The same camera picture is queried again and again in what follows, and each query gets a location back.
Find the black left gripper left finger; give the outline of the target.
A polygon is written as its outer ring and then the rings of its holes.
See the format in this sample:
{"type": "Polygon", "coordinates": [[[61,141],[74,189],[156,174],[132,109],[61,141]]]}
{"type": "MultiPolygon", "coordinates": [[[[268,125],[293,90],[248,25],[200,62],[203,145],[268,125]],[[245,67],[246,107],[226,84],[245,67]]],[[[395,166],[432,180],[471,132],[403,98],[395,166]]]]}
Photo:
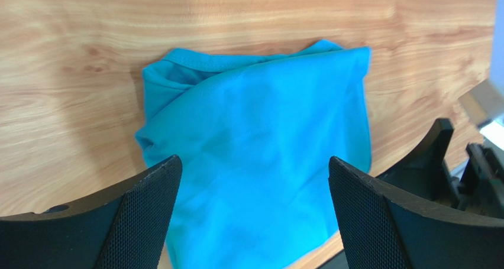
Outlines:
{"type": "Polygon", "coordinates": [[[43,213],[1,218],[2,268],[156,268],[182,176],[173,155],[43,213]]]}

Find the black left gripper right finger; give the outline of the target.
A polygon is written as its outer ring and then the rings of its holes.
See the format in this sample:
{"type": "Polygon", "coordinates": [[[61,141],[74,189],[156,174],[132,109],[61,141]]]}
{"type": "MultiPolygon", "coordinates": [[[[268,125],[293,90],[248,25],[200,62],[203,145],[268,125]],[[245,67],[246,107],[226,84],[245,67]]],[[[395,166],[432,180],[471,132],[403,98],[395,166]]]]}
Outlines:
{"type": "Polygon", "coordinates": [[[329,187],[350,268],[502,268],[503,220],[406,192],[345,161],[329,187]]]}

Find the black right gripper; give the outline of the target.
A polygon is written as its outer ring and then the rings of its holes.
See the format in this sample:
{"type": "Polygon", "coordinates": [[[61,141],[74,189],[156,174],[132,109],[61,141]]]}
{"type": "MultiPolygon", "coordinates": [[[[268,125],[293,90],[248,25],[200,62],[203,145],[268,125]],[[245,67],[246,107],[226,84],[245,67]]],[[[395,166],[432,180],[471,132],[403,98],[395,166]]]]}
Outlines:
{"type": "Polygon", "coordinates": [[[419,202],[503,218],[503,166],[496,153],[482,144],[466,147],[468,160],[450,171],[445,162],[454,127],[447,118],[434,121],[420,143],[376,178],[402,206],[419,202]]]}

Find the teal blue t-shirt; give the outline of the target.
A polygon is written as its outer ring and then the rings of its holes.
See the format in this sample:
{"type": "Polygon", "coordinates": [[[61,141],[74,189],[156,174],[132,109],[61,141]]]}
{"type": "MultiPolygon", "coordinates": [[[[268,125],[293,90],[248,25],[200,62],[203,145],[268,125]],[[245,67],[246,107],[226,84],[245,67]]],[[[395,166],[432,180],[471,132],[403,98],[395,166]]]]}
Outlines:
{"type": "Polygon", "coordinates": [[[328,163],[370,170],[370,62],[321,40],[272,56],[177,48],[143,69],[144,161],[183,165],[174,268],[285,268],[338,231],[328,163]]]}

